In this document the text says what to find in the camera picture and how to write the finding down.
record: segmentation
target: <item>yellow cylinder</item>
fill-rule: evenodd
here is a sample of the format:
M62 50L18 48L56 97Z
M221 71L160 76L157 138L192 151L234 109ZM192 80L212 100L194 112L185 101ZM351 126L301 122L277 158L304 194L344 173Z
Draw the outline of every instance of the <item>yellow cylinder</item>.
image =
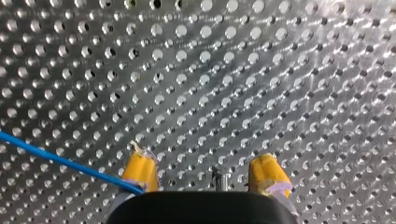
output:
M276 183L290 183L282 167L271 154L263 154L250 162L248 170L248 190L264 193Z
M134 152L122 174L122 179L137 182L146 192L158 190L155 160L141 151Z

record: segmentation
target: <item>perforated metal sheet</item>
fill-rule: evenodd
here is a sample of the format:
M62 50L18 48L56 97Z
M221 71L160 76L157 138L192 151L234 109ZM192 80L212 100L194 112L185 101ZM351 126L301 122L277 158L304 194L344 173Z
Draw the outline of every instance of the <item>perforated metal sheet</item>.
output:
M164 189L276 155L302 223L396 223L393 1L2 0L0 125ZM117 188L0 145L0 223L103 223Z

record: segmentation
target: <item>hole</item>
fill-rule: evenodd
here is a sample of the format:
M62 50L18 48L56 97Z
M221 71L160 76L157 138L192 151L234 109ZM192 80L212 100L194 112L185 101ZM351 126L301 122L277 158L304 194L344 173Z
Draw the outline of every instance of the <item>hole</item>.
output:
M65 45L61 45L58 49L59 56L66 57L69 54L69 49Z
M150 5L152 9L158 9L161 7L161 0L152 0Z
M60 34L64 32L66 26L62 21L56 21L55 24L53 25L53 28L56 31L56 33Z
M181 9L183 7L183 2L182 0L176 0L176 8Z
M385 99L386 99L387 97L386 97L383 93L380 93L380 94L378 94L378 95L376 96L376 98L377 98L379 101L384 102Z
M114 27L110 22L105 22L105 23L103 23L102 31L105 35L109 35L109 34L113 33Z
M115 79L117 79L119 77L119 75L117 74L117 72L116 71L108 71L108 73L107 73L107 79L109 80L109 81L114 81Z
M99 5L101 8L111 7L111 0L100 0Z
M39 21L32 21L30 24L30 28L32 29L33 32L38 33L41 31L41 23Z
M18 30L18 24L14 20L9 20L7 22L7 28L10 32L16 32Z
M96 77L96 74L91 70L85 71L85 78L89 81L93 80Z
M62 5L62 0L49 0L52 7L60 7Z
M114 58L116 56L117 52L113 48L106 48L105 50L105 56L108 59Z
M187 27L185 25L179 25L176 28L176 34L178 37L182 37L183 35L187 34Z
M372 22L372 26L373 26L373 27L378 27L380 23L381 23L380 20L375 19L375 20L373 20L373 22Z
M288 1L283 1L279 5L279 11L282 14L286 14L287 12L290 11L290 9L291 9L291 3Z
M133 60L134 58L139 57L139 50L137 49L130 49L129 50L129 58Z
M135 0L126 0L124 2L124 5L127 9L132 9L132 8L136 7L136 1Z
M212 0L203 0L201 2L201 10L204 12L209 11L213 7L213 2Z
M392 72L390 71L384 72L384 77L392 77Z
M90 31L90 25L85 21L81 21L78 23L78 31L81 34L87 34Z
M87 0L75 0L75 5L78 8L85 7L87 5Z
M236 0L230 0L227 3L227 9L229 12L235 12L239 7L239 4Z

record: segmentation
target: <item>blue cable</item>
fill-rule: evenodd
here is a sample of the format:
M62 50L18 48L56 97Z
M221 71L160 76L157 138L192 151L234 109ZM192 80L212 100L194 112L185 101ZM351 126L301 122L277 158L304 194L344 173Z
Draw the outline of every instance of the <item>blue cable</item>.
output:
M123 181L121 179L118 179L118 178L116 178L114 176L105 175L105 174L99 173L98 171L95 171L95 170L93 170L91 168L88 168L86 166L83 166L83 165L80 165L78 163L72 162L72 161L67 160L67 159L65 159L63 157L57 156L55 154L52 154L52 153L50 153L48 151L44 151L44 150L39 149L37 147L31 146L31 145L23 142L22 140L14 137L14 136L11 136L11 135L9 135L7 133L0 132L0 139L4 140L5 142L9 142L10 144L12 144L12 145L14 145L16 147L21 147L21 148L25 149L26 151L28 151L28 152L30 152L33 155L36 155L38 157L41 157L41 158L44 158L44 159L47 159L47 160L51 160L51 161L56 161L56 162L58 162L58 163L60 163L62 165L65 165L67 167L70 167L72 169L80 171L80 172L82 172L82 173L84 173L86 175L91 175L91 176L94 176L96 178L105 180L108 183L111 183L111 184L117 185L117 186L119 186L119 187L121 187L123 189L129 190L132 193L134 193L135 195L144 193L144 191L141 188L139 188L139 187L137 187L135 185L132 185L132 184L130 184L128 182L125 182L125 181Z

